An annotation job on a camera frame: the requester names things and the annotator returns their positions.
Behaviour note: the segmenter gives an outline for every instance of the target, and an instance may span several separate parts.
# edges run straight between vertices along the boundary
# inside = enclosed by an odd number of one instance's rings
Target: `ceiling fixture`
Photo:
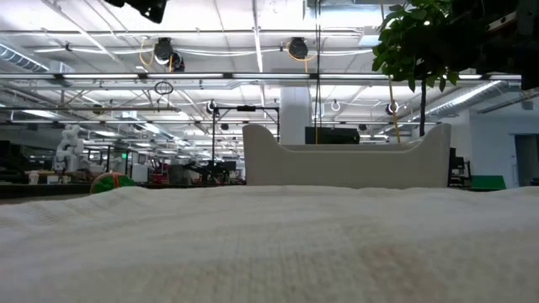
[[[288,52],[290,56],[293,56],[297,60],[305,60],[309,54],[309,49],[303,38],[295,37],[292,38],[292,41],[290,42]]]
[[[161,131],[155,126],[155,125],[152,125],[151,123],[146,123],[144,125],[141,125],[143,128],[151,131],[152,133],[154,134],[159,134]]]
[[[398,103],[395,102],[395,113],[397,112],[398,112]],[[393,115],[393,107],[391,106],[391,104],[386,105],[386,114]]]
[[[135,66],[136,69],[143,70],[144,72],[148,73],[148,70],[144,68],[144,66]]]
[[[215,104],[215,102],[213,102],[213,100],[214,100],[214,99],[212,99],[210,102],[208,102],[208,104],[207,104],[206,107],[205,107],[205,111],[206,111],[206,113],[208,113],[208,114],[213,114],[213,109],[216,107],[216,104]],[[219,114],[219,109],[216,109],[215,115],[216,115],[216,117],[221,116],[221,115]]]
[[[55,118],[56,116],[50,112],[46,112],[44,110],[23,110],[26,114],[33,114],[39,117],[43,118]]]
[[[171,45],[172,39],[159,38],[153,47],[155,61],[161,65],[168,66],[168,72],[184,72],[184,58]]]
[[[102,135],[102,136],[116,136],[116,134],[113,133],[112,131],[98,130],[98,131],[95,131],[95,133],[98,134],[98,135]]]
[[[334,102],[331,104],[331,109],[333,111],[339,111],[340,104],[339,104],[339,102],[337,102],[337,99],[334,99]]]

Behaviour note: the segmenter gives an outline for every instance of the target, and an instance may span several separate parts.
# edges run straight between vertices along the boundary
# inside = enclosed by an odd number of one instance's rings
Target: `fabric texture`
[[[539,189],[115,189],[0,206],[0,302],[539,301]]]

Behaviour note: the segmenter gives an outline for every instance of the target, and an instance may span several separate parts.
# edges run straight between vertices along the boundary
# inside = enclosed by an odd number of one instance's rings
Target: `ceiling light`
[[[491,75],[490,80],[522,80],[521,75]]]
[[[98,130],[98,131],[95,131],[95,133],[98,134],[98,135],[102,135],[102,136],[116,136],[116,134],[113,133],[112,131]]]
[[[54,75],[52,74],[45,74],[45,73],[23,73],[23,74],[0,74],[0,79],[54,79]]]
[[[159,118],[163,120],[190,120],[189,116],[184,112],[179,112],[178,114],[162,115],[159,116]]]
[[[56,116],[50,112],[46,112],[44,110],[23,110],[26,114],[33,114],[39,117],[43,118],[55,118]]]
[[[144,66],[135,66],[136,69],[143,70],[144,72],[148,73],[148,70],[144,68]]]
[[[150,79],[216,79],[223,78],[221,73],[153,73],[147,74]]]
[[[232,77],[236,79],[308,79],[310,75],[298,73],[235,73],[232,74]]]
[[[461,80],[479,80],[481,79],[481,75],[458,75],[459,79]]]
[[[137,79],[137,74],[64,74],[66,79]]]
[[[349,79],[349,80],[380,80],[380,79],[387,79],[386,75],[382,74],[322,74],[320,75],[320,79],[326,79],[326,80],[341,80],[341,79]]]
[[[158,133],[161,132],[155,125],[152,125],[151,123],[146,123],[146,124],[142,125],[142,127],[144,127],[145,129],[151,131],[154,134],[158,134]]]

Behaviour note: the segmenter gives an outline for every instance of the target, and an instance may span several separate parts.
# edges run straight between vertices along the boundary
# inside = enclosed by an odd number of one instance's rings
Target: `yellow cable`
[[[144,40],[145,39],[142,39],[142,42],[141,42],[141,51],[144,49]],[[139,59],[141,59],[142,64],[144,64],[145,66],[150,66],[153,63],[153,51],[154,51],[154,49],[152,49],[152,59],[150,60],[150,63],[148,63],[148,62],[144,61],[144,59],[142,59],[142,53],[141,52],[138,54],[138,57],[139,57]]]

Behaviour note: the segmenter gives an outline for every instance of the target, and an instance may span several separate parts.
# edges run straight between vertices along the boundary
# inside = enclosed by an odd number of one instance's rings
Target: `black monitor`
[[[222,163],[223,167],[228,168],[228,171],[232,172],[236,170],[236,161],[225,161]]]
[[[318,144],[359,144],[360,133],[357,129],[314,127],[305,128],[305,144],[316,144],[315,134],[318,133]]]

